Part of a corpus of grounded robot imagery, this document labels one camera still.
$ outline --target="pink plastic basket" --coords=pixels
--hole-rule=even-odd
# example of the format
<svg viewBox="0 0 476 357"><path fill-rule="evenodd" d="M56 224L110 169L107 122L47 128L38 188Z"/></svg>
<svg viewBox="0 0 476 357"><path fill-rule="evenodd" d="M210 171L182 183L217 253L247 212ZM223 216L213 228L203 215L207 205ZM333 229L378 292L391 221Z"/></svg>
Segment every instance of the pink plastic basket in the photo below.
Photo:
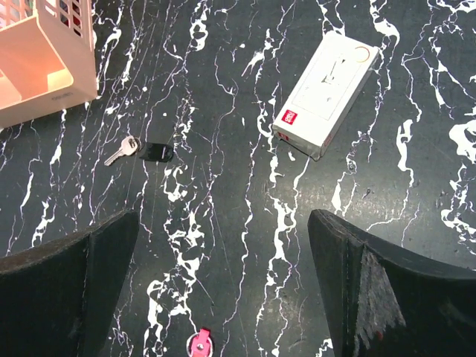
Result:
<svg viewBox="0 0 476 357"><path fill-rule="evenodd" d="M0 127L96 96L91 0L0 0Z"/></svg>

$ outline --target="product box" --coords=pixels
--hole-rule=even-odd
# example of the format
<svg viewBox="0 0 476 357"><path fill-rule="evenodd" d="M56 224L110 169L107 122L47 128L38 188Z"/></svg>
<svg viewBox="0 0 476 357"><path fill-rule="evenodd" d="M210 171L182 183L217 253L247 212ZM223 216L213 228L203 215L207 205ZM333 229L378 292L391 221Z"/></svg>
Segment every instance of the product box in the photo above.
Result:
<svg viewBox="0 0 476 357"><path fill-rule="evenodd" d="M324 35L273 123L276 136L318 160L370 75L379 49L342 36Z"/></svg>

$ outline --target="black key fob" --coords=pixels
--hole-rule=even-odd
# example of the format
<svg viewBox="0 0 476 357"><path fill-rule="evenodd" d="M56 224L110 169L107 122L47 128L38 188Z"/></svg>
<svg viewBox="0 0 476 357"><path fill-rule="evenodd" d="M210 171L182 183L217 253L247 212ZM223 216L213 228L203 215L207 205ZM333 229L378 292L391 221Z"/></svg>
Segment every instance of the black key fob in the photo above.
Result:
<svg viewBox="0 0 476 357"><path fill-rule="evenodd" d="M139 158L145 161L169 162L173 158L173 147L168 144L145 143Z"/></svg>

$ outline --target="black marble floor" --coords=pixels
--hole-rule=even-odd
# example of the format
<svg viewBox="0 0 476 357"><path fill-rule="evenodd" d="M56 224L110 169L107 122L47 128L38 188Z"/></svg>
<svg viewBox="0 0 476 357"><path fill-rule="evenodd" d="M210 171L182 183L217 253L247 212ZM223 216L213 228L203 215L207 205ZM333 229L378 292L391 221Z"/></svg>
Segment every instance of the black marble floor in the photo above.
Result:
<svg viewBox="0 0 476 357"><path fill-rule="evenodd" d="M224 357L332 356L312 209L476 268L475 10L97 1L98 99L0 133L0 254L134 208L141 232L102 356L185 356L202 326ZM314 162L271 123L331 29L382 52ZM173 144L175 159L105 167L129 133Z"/></svg>

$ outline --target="silver key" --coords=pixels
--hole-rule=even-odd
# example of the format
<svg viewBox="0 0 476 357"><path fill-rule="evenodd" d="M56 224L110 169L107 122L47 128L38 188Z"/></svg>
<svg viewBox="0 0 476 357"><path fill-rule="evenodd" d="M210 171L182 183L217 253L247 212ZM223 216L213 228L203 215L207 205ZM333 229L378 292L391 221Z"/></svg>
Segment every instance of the silver key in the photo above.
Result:
<svg viewBox="0 0 476 357"><path fill-rule="evenodd" d="M120 143L120 149L112 154L107 160L104 161L106 166L111 166L111 164L116 161L121 156L130 156L138 151L137 140L133 136L128 136L122 143Z"/></svg>

